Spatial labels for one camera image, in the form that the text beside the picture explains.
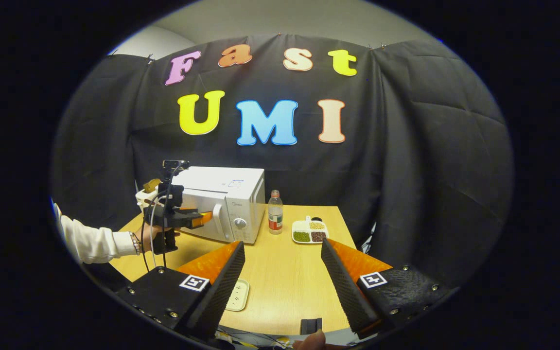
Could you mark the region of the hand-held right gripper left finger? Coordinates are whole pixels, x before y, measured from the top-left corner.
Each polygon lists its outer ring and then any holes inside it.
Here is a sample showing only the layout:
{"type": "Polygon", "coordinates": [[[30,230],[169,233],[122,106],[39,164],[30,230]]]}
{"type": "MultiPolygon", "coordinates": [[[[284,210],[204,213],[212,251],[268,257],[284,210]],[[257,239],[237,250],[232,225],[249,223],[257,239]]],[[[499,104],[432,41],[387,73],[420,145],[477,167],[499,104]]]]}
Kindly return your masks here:
{"type": "Polygon", "coordinates": [[[244,243],[235,241],[176,270],[158,266],[116,295],[157,324],[207,341],[215,336],[245,262],[244,243]]]}

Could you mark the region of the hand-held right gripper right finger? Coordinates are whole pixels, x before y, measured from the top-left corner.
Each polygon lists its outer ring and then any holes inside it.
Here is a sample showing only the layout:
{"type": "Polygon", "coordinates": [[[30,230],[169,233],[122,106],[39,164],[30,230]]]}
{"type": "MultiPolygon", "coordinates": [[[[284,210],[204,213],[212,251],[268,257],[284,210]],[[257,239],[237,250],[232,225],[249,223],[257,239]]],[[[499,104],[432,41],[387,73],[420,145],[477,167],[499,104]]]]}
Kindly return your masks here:
{"type": "Polygon", "coordinates": [[[331,239],[322,241],[321,259],[359,339],[400,330],[455,292],[410,264],[393,267],[331,239]]]}

